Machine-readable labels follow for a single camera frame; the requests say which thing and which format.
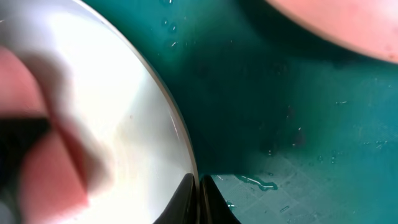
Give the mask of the green and pink sponge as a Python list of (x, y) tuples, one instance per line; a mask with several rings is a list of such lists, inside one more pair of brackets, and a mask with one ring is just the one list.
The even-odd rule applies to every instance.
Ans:
[(43, 77), (1, 48), (1, 222), (48, 223), (88, 205), (83, 148)]

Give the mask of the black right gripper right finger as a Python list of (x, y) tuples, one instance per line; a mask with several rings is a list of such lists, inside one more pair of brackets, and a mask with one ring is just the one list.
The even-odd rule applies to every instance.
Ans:
[(209, 175), (200, 181), (200, 224), (241, 224)]

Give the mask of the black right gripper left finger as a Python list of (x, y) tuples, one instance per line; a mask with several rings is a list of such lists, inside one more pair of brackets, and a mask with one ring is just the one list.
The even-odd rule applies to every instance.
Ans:
[(197, 192), (193, 174), (186, 174), (154, 224), (196, 224)]

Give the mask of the light blue plate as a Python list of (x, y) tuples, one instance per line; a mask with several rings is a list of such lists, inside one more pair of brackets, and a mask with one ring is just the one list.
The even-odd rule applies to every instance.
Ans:
[(2, 1), (1, 48), (55, 71), (51, 102), (83, 148), (88, 205), (48, 223), (154, 223), (198, 175), (172, 98), (135, 47), (82, 1)]

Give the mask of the white plate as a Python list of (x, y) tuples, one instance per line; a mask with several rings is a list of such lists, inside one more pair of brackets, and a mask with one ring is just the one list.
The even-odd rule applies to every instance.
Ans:
[(305, 29), (354, 52), (397, 63), (397, 0), (268, 0)]

